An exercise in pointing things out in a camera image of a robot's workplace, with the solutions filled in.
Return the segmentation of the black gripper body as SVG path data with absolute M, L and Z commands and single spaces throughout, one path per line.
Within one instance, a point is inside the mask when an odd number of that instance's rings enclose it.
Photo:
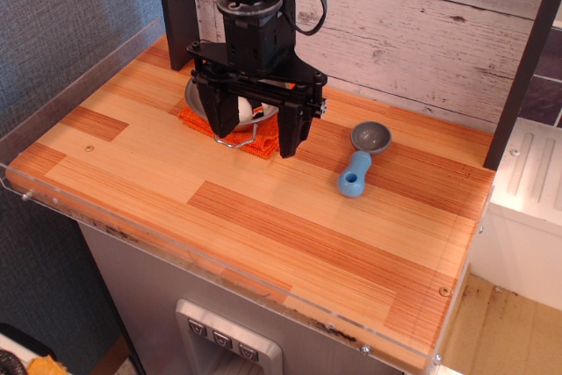
M 262 88 L 256 92 L 266 104 L 284 101 L 303 104 L 320 118 L 326 111 L 322 96 L 327 76 L 302 61 L 295 52 L 294 11 L 277 11 L 268 17 L 227 14 L 223 17 L 226 41 L 193 41 L 188 51 L 201 62 L 196 69 L 213 81 L 225 83 L 293 83 L 298 90 Z

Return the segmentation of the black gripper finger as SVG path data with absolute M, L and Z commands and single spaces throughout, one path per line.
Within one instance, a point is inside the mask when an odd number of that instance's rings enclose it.
M 306 105 L 289 104 L 281 106 L 277 114 L 280 155 L 289 158 L 305 141 L 312 123 L 312 110 Z
M 220 138 L 228 136 L 240 123 L 238 97 L 228 90 L 227 83 L 213 82 L 203 76 L 194 80 L 211 129 Z

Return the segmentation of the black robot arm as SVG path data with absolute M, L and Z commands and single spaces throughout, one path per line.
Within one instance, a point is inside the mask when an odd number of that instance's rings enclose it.
M 323 6 L 327 0 L 320 0 Z M 205 116 L 224 138 L 240 122 L 238 100 L 245 97 L 277 108 L 280 154 L 296 154 L 312 120 L 326 111 L 327 76 L 295 52 L 296 0 L 217 0 L 223 43 L 194 41 L 192 72 Z

